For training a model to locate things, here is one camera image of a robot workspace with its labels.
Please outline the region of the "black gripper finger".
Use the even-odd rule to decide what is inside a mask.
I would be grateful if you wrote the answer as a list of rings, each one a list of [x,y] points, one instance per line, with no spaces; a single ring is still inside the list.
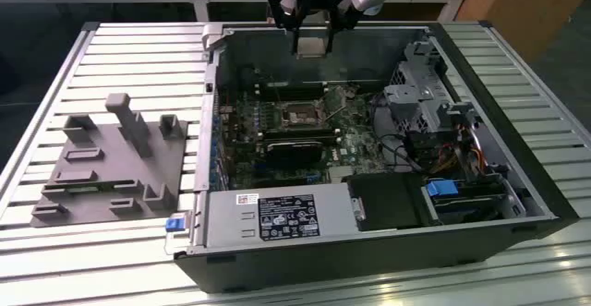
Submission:
[[[268,9],[279,29],[292,33],[291,53],[299,49],[299,29],[304,19],[304,0],[267,0]]]
[[[336,33],[349,30],[356,24],[356,9],[351,0],[328,0],[324,11],[328,14],[324,54],[329,54]]]

